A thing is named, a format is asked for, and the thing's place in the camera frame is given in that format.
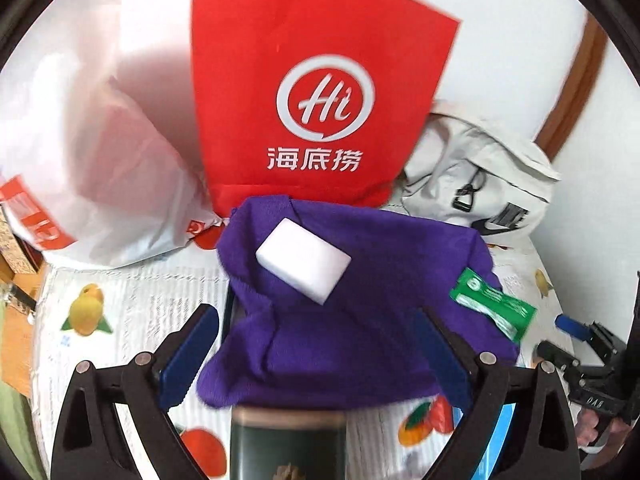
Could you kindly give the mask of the person's right hand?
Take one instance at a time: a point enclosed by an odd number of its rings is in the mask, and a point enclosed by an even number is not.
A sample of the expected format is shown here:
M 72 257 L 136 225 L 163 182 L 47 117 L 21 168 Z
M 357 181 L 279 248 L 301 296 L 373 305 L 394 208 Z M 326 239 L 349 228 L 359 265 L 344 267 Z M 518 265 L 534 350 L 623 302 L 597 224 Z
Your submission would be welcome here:
M 589 446 L 599 439 L 597 426 L 598 414 L 588 408 L 582 408 L 577 415 L 575 434 L 578 446 Z M 598 454 L 590 454 L 586 461 L 585 469 L 600 467 L 612 460 L 623 447 L 632 427 L 626 425 L 621 419 L 613 419 L 608 425 L 608 440 Z

